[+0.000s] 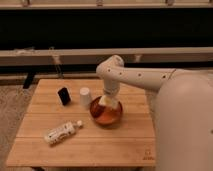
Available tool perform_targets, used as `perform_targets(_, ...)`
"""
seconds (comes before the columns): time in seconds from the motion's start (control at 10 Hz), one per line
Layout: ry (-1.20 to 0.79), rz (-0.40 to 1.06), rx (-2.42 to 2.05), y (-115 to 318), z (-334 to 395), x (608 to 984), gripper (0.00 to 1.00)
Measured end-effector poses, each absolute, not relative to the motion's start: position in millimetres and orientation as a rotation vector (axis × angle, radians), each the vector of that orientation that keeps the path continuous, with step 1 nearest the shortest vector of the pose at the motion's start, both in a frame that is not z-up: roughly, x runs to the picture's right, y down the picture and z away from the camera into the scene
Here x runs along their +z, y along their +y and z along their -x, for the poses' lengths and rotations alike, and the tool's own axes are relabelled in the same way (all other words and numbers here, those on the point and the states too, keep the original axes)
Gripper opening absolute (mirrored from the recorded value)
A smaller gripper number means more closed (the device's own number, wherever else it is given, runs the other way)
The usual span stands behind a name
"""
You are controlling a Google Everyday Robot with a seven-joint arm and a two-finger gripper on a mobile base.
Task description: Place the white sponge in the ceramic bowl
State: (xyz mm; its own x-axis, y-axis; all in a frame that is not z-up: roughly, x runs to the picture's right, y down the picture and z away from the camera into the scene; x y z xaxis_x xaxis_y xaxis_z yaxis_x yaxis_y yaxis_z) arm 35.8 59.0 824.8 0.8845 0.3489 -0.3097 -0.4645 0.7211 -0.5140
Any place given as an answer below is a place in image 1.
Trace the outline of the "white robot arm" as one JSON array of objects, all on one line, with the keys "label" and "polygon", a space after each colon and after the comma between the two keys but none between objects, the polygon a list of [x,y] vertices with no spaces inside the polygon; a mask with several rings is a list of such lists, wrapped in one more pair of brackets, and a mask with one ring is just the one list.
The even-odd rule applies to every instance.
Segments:
[{"label": "white robot arm", "polygon": [[109,57],[96,68],[97,75],[104,82],[103,92],[109,97],[115,97],[118,94],[121,83],[158,91],[174,71],[174,68],[127,68],[118,55]]}]

